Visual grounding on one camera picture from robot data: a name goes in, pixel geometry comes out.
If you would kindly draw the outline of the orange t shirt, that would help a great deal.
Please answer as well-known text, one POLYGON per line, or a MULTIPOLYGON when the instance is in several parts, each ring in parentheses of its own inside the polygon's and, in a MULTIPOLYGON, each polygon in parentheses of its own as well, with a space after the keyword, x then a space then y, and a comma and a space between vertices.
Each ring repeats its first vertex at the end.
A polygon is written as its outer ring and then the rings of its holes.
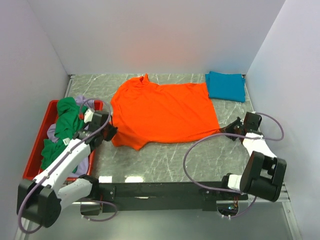
POLYGON ((189 143, 220 131, 204 82, 157 84, 145 74, 124 82, 110 104, 115 147, 139 151, 148 143, 189 143))

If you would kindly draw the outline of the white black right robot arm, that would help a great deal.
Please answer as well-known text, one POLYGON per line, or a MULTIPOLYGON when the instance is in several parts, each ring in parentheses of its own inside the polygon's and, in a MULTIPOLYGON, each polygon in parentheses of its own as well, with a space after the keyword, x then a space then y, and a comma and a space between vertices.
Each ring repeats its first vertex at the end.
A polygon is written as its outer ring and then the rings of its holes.
POLYGON ((260 132, 264 113, 247 112, 244 119, 238 117, 229 125, 219 129, 221 134, 235 141, 239 139, 249 154, 249 160, 241 175, 229 173, 224 177, 222 185, 205 188, 219 191, 222 198, 230 200, 237 194, 276 202, 280 196, 286 173, 287 162, 277 157, 268 147, 266 137, 260 132))

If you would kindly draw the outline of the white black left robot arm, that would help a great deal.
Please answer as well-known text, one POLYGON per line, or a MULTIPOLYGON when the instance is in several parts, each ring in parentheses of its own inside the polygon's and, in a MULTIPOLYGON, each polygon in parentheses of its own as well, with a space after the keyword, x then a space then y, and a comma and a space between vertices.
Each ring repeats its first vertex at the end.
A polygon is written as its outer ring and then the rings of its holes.
POLYGON ((33 180, 23 179, 17 192, 18 226, 23 228, 22 219, 38 226, 49 228, 62 210, 74 202, 86 198, 101 202, 99 180, 87 174, 79 176, 73 183, 64 186, 70 173, 88 157, 103 141, 111 140, 117 128, 110 124, 111 114, 89 109, 84 114, 84 129, 79 130, 65 150, 53 163, 33 180))

